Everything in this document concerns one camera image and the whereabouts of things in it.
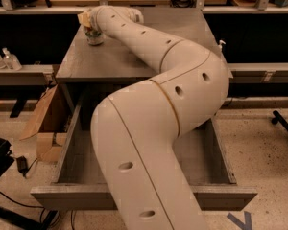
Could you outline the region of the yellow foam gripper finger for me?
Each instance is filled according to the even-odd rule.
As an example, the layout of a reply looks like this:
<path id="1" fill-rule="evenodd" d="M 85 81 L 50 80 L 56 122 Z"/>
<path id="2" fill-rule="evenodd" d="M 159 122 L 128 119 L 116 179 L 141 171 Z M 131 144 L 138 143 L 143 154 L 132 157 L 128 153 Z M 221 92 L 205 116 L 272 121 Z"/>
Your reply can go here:
<path id="1" fill-rule="evenodd" d="M 87 28 L 91 27 L 90 20 L 89 20 L 89 13 L 84 11 L 78 14 L 79 23 Z"/>

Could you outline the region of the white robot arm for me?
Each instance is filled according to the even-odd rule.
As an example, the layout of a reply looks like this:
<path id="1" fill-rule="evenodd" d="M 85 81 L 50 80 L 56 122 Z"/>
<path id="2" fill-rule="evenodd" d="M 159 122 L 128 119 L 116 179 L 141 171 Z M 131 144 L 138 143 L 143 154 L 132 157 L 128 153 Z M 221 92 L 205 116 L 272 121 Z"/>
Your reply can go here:
<path id="1" fill-rule="evenodd" d="M 173 151 L 210 119 L 228 94 L 229 69 L 204 46 L 146 27 L 137 9 L 99 6 L 78 16 L 95 36 L 119 40 L 156 76 L 105 97 L 91 140 L 128 230 L 208 230 Z"/>

